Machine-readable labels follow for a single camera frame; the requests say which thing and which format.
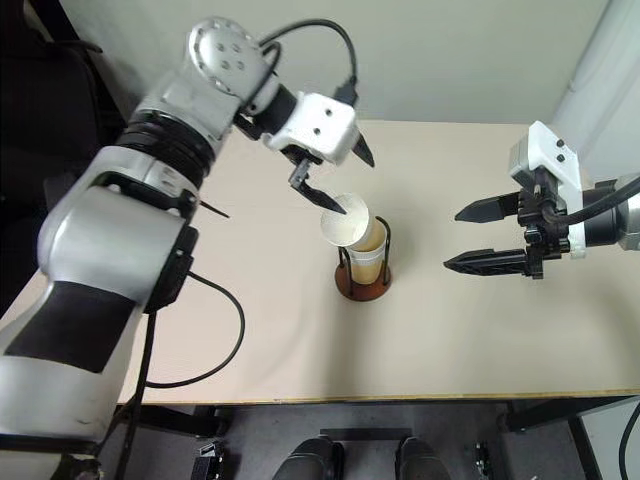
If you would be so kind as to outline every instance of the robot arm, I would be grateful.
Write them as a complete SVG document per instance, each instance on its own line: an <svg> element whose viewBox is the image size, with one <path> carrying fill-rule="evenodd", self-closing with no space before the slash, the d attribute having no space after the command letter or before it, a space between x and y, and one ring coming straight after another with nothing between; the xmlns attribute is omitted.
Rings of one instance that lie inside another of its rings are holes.
<svg viewBox="0 0 640 480"><path fill-rule="evenodd" d="M640 177L630 175L582 190L577 155L541 122L511 149L509 174L522 189L471 203L455 219L486 223L517 215L526 250L462 253L445 267L472 275L520 273L543 278L544 260L616 242L640 250Z"/></svg>
<svg viewBox="0 0 640 480"><path fill-rule="evenodd" d="M271 45L264 50L280 48ZM189 271L198 190L234 123L253 139L268 134L267 146L296 166L291 185L325 208L341 210L306 184L312 163L339 164L355 149L373 166L353 107L294 97L265 51L231 20L196 25L182 67L45 221L46 292L0 331L0 445L47 452L14 453L5 465L20 469L16 478L29 478L34 458L33 468L56 466L61 453L90 451L104 436L141 315L173 302Z"/></svg>

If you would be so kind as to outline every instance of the beige table surface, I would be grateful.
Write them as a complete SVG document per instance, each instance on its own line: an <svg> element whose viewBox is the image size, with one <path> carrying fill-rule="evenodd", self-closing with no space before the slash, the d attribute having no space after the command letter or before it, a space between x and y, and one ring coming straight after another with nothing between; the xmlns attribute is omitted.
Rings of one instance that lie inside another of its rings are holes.
<svg viewBox="0 0 640 480"><path fill-rule="evenodd" d="M244 344L218 375L149 403L495 398L640 391L640 254L588 250L545 263L546 278L482 278L446 270L465 250L522 248L515 218L456 223L469 202L518 189L508 151L524 125L361 122L375 170L355 157L315 184L359 193L392 227L394 281L371 303L335 288L335 248L321 210L288 187L291 164L239 134L230 138L202 198L193 270L231 290L247 318ZM42 291L36 275L7 312ZM131 395L142 321L121 400ZM220 362L238 331L234 307L188 279L158 315L150 379L174 381Z"/></svg>

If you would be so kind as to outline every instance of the black shoe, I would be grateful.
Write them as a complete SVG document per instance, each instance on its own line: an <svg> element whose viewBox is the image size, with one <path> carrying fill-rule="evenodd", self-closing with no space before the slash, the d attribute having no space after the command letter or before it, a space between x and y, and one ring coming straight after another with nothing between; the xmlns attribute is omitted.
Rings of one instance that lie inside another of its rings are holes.
<svg viewBox="0 0 640 480"><path fill-rule="evenodd" d="M287 457L273 480L342 480L344 448L328 437L305 440Z"/></svg>
<svg viewBox="0 0 640 480"><path fill-rule="evenodd" d="M396 451L397 480L451 480L433 449L416 437L400 442Z"/></svg>

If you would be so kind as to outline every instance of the gray floor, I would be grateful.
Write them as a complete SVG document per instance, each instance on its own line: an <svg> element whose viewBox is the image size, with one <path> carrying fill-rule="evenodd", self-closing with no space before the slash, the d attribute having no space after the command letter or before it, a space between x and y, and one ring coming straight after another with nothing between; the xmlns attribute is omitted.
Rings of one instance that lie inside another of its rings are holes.
<svg viewBox="0 0 640 480"><path fill-rule="evenodd" d="M493 403L297 405L234 409L225 436L234 480L269 479L282 460L304 439L323 428L409 428L441 456L452 479L477 480L475 443L490 442L497 478L582 480L584 474L566 424L499 435L496 417L503 406ZM107 443L101 460L112 478L122 442L120 427ZM127 470L128 479L188 480L197 448L193 438L139 429ZM345 480L393 479L398 442L344 442Z"/></svg>

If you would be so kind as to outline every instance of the white paper cup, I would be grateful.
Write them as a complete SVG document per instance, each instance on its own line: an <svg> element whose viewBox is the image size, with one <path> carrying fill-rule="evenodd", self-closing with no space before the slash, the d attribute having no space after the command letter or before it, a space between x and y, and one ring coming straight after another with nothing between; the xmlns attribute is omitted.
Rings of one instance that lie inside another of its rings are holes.
<svg viewBox="0 0 640 480"><path fill-rule="evenodd" d="M363 244L371 235L375 219L367 204L355 193L334 198L346 214L325 210L320 218L324 238L336 247L354 247Z"/></svg>
<svg viewBox="0 0 640 480"><path fill-rule="evenodd" d="M351 279L360 285L370 285L380 275L382 262L384 261L384 248L387 244L387 230L384 229L382 242L374 250L360 252L347 248L347 254L351 260Z"/></svg>

